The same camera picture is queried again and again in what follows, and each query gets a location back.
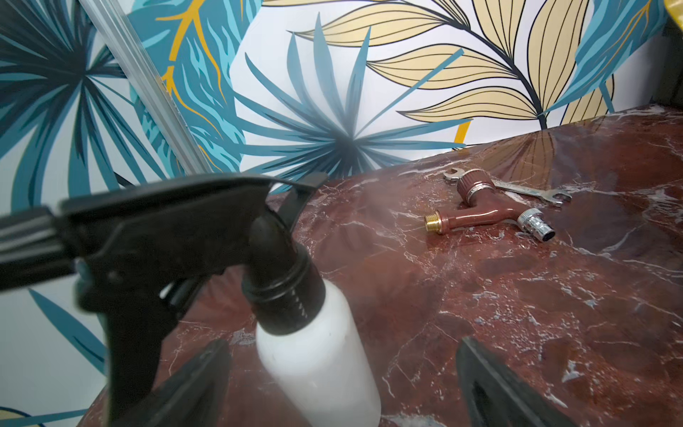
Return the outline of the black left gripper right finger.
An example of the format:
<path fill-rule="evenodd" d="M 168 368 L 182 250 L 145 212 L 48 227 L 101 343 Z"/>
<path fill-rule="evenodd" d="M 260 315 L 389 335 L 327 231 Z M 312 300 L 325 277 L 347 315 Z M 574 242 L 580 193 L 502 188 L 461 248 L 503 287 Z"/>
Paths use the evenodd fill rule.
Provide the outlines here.
<path fill-rule="evenodd" d="M 456 373 L 472 426 L 575 425 L 471 336 L 459 345 Z"/>

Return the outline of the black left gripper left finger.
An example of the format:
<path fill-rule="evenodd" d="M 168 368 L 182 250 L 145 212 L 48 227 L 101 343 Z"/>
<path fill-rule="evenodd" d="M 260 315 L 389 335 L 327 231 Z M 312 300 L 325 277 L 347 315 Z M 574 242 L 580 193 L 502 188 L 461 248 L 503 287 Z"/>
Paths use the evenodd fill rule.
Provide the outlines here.
<path fill-rule="evenodd" d="M 216 426 L 231 370 L 229 344 L 209 343 L 115 426 Z"/>

